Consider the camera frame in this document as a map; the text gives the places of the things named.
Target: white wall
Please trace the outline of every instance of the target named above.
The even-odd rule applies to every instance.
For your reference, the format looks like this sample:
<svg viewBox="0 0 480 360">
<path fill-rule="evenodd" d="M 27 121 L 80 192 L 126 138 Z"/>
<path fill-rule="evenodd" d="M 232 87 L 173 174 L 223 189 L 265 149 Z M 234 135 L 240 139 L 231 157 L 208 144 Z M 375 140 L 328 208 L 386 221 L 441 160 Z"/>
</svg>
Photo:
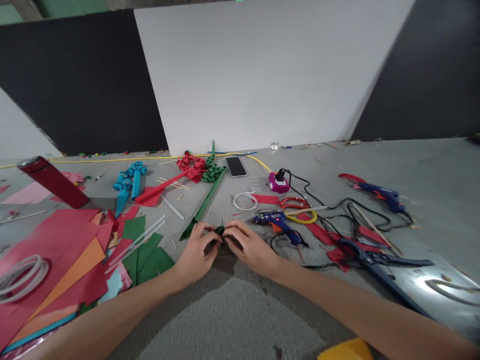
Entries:
<svg viewBox="0 0 480 360">
<path fill-rule="evenodd" d="M 0 88 L 0 160 L 62 156 Z"/>
<path fill-rule="evenodd" d="M 414 0 L 135 10 L 170 152 L 341 140 Z"/>
</svg>

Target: blue glue gun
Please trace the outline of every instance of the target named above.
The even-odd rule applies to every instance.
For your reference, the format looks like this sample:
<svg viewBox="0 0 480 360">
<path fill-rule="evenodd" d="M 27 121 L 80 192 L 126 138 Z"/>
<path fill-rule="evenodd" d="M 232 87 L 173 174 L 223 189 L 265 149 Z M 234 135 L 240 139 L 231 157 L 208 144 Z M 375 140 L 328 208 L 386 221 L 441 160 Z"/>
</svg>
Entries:
<svg viewBox="0 0 480 360">
<path fill-rule="evenodd" d="M 378 199 L 384 200 L 388 205 L 388 208 L 393 213 L 404 213 L 405 206 L 399 200 L 399 193 L 393 190 L 386 189 L 381 186 L 369 184 L 361 177 L 350 175 L 347 173 L 341 173 L 339 178 L 345 178 L 356 182 L 354 189 L 362 189 L 368 192 L 374 193 Z"/>
<path fill-rule="evenodd" d="M 254 216 L 251 221 L 254 224 L 258 225 L 272 225 L 273 231 L 276 232 L 284 232 L 288 238 L 290 239 L 290 243 L 293 246 L 298 246 L 303 244 L 302 238 L 298 235 L 296 231 L 293 231 L 286 223 L 285 220 L 287 217 L 283 213 L 280 212 L 266 212 L 260 215 Z"/>
</svg>

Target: forearm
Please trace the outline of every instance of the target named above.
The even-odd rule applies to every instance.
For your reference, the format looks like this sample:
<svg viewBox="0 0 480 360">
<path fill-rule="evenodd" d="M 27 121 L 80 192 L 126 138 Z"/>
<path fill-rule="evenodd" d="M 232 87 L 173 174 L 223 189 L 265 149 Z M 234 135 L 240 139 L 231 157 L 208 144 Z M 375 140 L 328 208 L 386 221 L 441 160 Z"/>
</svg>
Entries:
<svg viewBox="0 0 480 360">
<path fill-rule="evenodd" d="M 27 353 L 26 359 L 104 359 L 156 305 L 180 291 L 175 268 L 102 303 Z"/>
<path fill-rule="evenodd" d="M 479 348 L 437 322 L 283 260 L 271 279 L 317 304 L 391 360 L 478 359 Z"/>
</svg>

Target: pink power adapter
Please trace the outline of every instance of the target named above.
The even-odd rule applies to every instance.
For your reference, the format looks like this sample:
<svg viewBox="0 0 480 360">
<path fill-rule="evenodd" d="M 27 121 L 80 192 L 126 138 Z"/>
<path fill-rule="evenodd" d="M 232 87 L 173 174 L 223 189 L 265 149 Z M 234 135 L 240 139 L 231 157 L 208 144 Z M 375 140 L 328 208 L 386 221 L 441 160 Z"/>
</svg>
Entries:
<svg viewBox="0 0 480 360">
<path fill-rule="evenodd" d="M 271 172 L 268 175 L 268 181 L 273 192 L 284 194 L 290 190 L 290 185 L 284 178 L 284 172 Z"/>
</svg>

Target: hand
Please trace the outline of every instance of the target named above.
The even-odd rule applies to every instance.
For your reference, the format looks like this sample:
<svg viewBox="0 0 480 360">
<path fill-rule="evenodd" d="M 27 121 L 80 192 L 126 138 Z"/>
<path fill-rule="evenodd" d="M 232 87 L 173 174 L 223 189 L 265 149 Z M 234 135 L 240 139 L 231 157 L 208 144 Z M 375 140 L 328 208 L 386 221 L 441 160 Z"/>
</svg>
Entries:
<svg viewBox="0 0 480 360">
<path fill-rule="evenodd" d="M 232 240 L 226 237 L 228 235 L 237 239 L 243 250 L 240 250 Z M 271 279 L 280 269 L 283 259 L 243 221 L 227 222 L 223 237 L 230 250 L 254 272 Z"/>
<path fill-rule="evenodd" d="M 222 238 L 214 230 L 215 228 L 206 222 L 199 222 L 193 227 L 188 244 L 173 267 L 183 288 L 201 279 L 212 267 L 222 243 Z M 205 255 L 205 248 L 212 240 L 218 242 Z"/>
</svg>

